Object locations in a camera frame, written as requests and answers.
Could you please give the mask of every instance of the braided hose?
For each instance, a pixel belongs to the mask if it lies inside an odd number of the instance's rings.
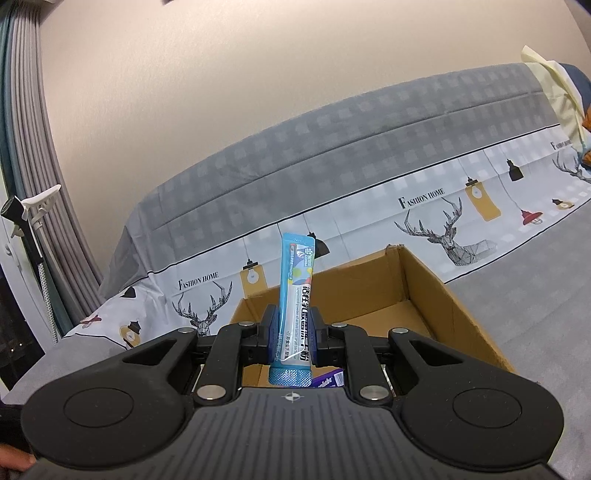
[[[43,300],[45,301],[45,307],[47,308],[47,318],[49,319],[51,336],[53,337],[53,343],[57,343],[59,340],[57,334],[56,320],[53,317],[53,308],[51,308],[51,300],[49,298],[49,288],[47,288],[47,278],[45,277],[45,268],[43,263],[39,264],[39,279],[41,280],[41,291],[43,292]]]

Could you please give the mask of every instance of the wall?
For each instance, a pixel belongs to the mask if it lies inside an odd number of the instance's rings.
[[[570,12],[573,14],[574,20],[577,22],[581,33],[587,46],[591,48],[591,15],[581,7],[577,0],[564,0]]]
[[[563,0],[63,0],[41,29],[58,158],[101,268],[136,202],[221,148],[524,44],[591,76]]]

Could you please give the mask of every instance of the deer antler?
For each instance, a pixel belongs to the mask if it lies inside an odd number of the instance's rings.
[[[227,295],[226,295],[226,289],[224,287],[222,287],[217,282],[214,282],[214,283],[215,283],[216,287],[220,289],[221,292],[220,292],[220,297],[217,300],[217,302],[213,298],[213,295],[210,295],[210,298],[212,299],[212,306],[207,309],[207,318],[205,318],[205,321],[204,321],[204,323],[207,326],[211,325],[213,322],[216,321],[217,315],[215,312],[217,310],[219,310],[221,307],[223,307],[228,302],[228,299],[230,298],[230,294],[232,293],[232,282],[230,282],[230,288],[228,289]]]
[[[456,205],[455,203],[453,203],[445,198],[443,200],[445,200],[447,203],[449,203],[453,207],[453,216],[450,216],[449,213],[447,213],[445,210],[443,211],[443,213],[445,213],[445,216],[447,217],[447,222],[445,223],[445,234],[446,234],[446,236],[449,236],[449,239],[451,241],[457,231],[456,227],[454,227],[453,224],[456,223],[458,218],[460,218],[462,215],[462,199],[460,197],[458,197],[460,206]]]
[[[579,180],[583,180],[586,181],[587,183],[591,183],[591,177],[585,177],[583,175],[583,170],[581,169],[580,165],[576,166],[576,170],[571,170],[570,168],[568,168],[564,162],[560,163],[558,161],[558,157],[560,156],[560,152],[558,152],[556,154],[556,160],[552,160],[552,163],[554,164],[554,166],[559,169],[560,171],[563,171],[565,173],[569,173],[571,176],[573,177],[577,177]]]
[[[418,221],[419,230],[417,230],[415,227],[411,226],[410,223],[408,223],[408,215],[410,215],[410,210],[407,212],[406,218],[404,219],[404,227],[401,227],[397,222],[394,222],[395,225],[398,228],[400,228],[404,233],[407,233],[412,236],[427,236],[430,238],[435,238],[438,236],[434,232],[432,232],[431,230],[425,229],[423,227],[423,223],[421,222],[421,220]]]
[[[197,322],[200,322],[199,317],[197,317],[196,313],[193,313],[191,310],[191,302],[189,302],[189,308],[187,309],[187,311],[185,311],[182,307],[181,307],[181,301],[183,301],[183,297],[184,297],[184,292],[181,295],[181,297],[178,300],[177,306],[174,307],[174,310],[181,316],[181,317],[185,317],[187,319],[191,320],[191,324],[193,325],[197,325]]]

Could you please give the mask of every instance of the finger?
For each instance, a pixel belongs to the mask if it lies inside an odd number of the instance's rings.
[[[0,444],[0,466],[24,472],[35,463],[35,457],[5,443]]]

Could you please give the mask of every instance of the purple package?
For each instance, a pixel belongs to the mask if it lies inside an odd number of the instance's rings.
[[[332,372],[312,379],[313,388],[342,387],[345,384],[343,379],[343,369],[337,368]]]

